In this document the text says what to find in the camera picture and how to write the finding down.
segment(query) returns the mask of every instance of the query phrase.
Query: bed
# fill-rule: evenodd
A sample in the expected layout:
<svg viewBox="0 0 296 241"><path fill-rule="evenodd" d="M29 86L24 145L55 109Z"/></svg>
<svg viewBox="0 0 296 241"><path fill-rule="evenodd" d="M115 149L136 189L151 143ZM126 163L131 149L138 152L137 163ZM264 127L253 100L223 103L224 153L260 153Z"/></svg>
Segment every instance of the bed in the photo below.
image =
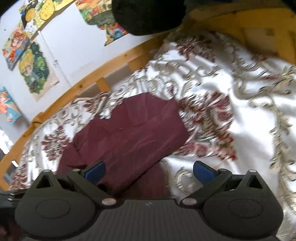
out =
<svg viewBox="0 0 296 241"><path fill-rule="evenodd" d="M184 146L161 160L168 173L172 196L180 200L198 188L190 171L190 161L196 158L212 167L228 168L238 173L254 167L271 186L283 206L285 218L278 238L294 238L296 169L294 161L285 156L286 147L293 145L293 141L284 136L294 131L290 125L295 120L294 109L285 108L287 105L282 105L282 99L272 94L286 96L291 94L287 87L294 88L295 15L287 8L266 8L231 12L205 19L198 19L194 15L191 17L195 21L189 21L182 29L169 35L159 35L105 63L74 85L47 110L38 114L0 162L0 176L9 168L11 161L16 160L20 167L16 171L13 188L27 188L43 169L56 171L63 148L94 115L109 118L122 98L141 92L150 92L164 99L174 97L180 101L183 109L179 114L192 132L191 139ZM194 38L186 37L186 32L196 31L198 34ZM251 54L244 46L258 54ZM159 51L152 57L150 52L158 48ZM126 63L134 73L122 87L111 93L104 76ZM221 86L221 79L228 81L228 84ZM252 85L248 89L249 82L257 84L257 81L268 84ZM92 84L96 84L101 92L93 98L76 98ZM200 86L204 88L202 94L196 94L193 99L188 98L189 94L192 96L198 93ZM257 92L251 94L249 90L254 89ZM256 101L261 97L269 102L258 104ZM292 105L293 98L285 101ZM251 107L262 106L265 110L259 112L259 108L255 108L253 111L248 109L248 104ZM204 107L200 111L204 115L203 119L199 119L191 108L197 105ZM283 107L290 122L283 117L280 107ZM209 117L208 112L214 120L209 119L207 122L204 118ZM195 121L194 130L190 130L192 120ZM203 133L205 129L211 128L215 131L211 141L207 141ZM240 135L242 131L247 133L243 137ZM237 151L239 144L243 147ZM38 156L48 161L38 161ZM235 164L243 156L248 160L253 158L250 165L239 161ZM0 179L0 187L3 190L10 188L3 179Z"/></svg>

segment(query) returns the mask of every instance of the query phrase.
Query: black round object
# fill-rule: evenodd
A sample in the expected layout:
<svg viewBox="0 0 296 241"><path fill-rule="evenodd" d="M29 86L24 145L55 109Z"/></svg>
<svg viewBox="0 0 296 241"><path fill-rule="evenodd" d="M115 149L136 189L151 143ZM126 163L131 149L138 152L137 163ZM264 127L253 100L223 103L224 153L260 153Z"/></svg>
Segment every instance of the black round object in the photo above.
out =
<svg viewBox="0 0 296 241"><path fill-rule="evenodd" d="M154 34L178 27L185 16L184 0L113 0L115 20L134 35Z"/></svg>
<svg viewBox="0 0 296 241"><path fill-rule="evenodd" d="M88 227L95 215L95 205L88 197L46 189L36 189L37 196L23 198L15 211L15 220L25 233L36 239L57 240Z"/></svg>
<svg viewBox="0 0 296 241"><path fill-rule="evenodd" d="M205 202L204 217L210 227L227 236L267 237L283 220L281 206L269 191L246 187L218 193Z"/></svg>

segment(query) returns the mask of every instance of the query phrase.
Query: bed frame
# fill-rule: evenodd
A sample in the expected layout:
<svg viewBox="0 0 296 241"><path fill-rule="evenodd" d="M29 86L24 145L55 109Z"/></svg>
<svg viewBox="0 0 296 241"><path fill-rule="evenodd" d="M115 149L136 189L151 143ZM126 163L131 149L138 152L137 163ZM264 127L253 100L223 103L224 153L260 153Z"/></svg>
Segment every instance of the bed frame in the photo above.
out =
<svg viewBox="0 0 296 241"><path fill-rule="evenodd" d="M227 9L233 10L233 7L228 6L227 8L226 5L224 4L222 9L218 7L216 15L221 14L223 9L224 11L227 11ZM191 12L189 15L194 21L189 21L185 27L227 33L238 38L245 46L255 52L276 55L292 64L296 64L296 17L288 8L235 11L219 16L215 16L215 11L211 10L211 8L213 7L210 6L210 10L203 9L201 11L197 9ZM143 68L151 59L149 52L158 49L167 35L167 33L159 35L106 62L70 88L47 110L39 113L32 120L27 131L16 141L10 152L0 162L0 188L3 190L9 189L3 175L9 168L11 161L19 162L25 143L38 126L92 84L96 84L100 91L110 91L104 76L121 66L128 64L132 72Z"/></svg>

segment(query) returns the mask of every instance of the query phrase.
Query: folded maroon garment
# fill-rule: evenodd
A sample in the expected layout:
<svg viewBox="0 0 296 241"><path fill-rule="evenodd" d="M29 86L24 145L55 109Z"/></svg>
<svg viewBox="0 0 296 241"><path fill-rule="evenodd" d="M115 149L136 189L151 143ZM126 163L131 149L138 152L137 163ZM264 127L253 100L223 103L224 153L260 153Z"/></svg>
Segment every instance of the folded maroon garment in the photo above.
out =
<svg viewBox="0 0 296 241"><path fill-rule="evenodd" d="M96 116L64 150L58 174L104 161L99 182L107 193L125 198L164 198L159 163L188 138L174 99L143 93L123 100L109 120Z"/></svg>

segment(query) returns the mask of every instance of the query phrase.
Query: maroon cloth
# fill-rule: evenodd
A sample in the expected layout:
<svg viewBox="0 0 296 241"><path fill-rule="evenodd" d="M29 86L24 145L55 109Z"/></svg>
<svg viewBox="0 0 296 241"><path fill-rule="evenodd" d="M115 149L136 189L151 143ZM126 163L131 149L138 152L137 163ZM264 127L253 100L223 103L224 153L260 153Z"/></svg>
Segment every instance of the maroon cloth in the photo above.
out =
<svg viewBox="0 0 296 241"><path fill-rule="evenodd" d="M64 150L58 174L104 161L99 182L113 196L164 198L165 175L159 163L188 138L174 99L148 93L123 100L109 120L96 116Z"/></svg>

